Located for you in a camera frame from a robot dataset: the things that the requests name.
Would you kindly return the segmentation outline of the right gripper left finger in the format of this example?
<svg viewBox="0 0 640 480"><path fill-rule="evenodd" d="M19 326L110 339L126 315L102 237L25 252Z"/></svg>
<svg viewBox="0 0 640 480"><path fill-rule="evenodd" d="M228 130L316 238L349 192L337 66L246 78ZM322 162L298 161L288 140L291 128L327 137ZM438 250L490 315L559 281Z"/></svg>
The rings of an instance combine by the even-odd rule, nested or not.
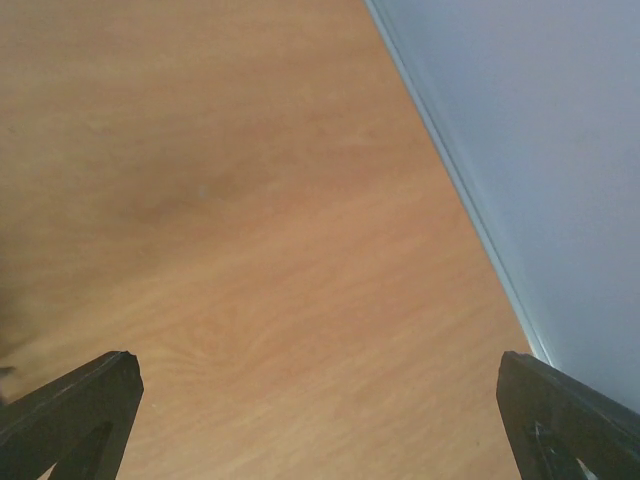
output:
<svg viewBox="0 0 640 480"><path fill-rule="evenodd" d="M140 365L107 352L1 408L3 479L114 479L143 396Z"/></svg>

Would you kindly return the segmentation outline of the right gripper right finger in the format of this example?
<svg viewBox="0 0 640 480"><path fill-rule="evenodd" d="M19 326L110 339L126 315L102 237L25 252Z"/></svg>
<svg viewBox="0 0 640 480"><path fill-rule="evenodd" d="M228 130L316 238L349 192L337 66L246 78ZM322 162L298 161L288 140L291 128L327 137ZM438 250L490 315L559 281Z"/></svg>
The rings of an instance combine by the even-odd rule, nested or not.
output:
<svg viewBox="0 0 640 480"><path fill-rule="evenodd" d="M496 399L523 479L639 477L639 415L607 396L506 351Z"/></svg>

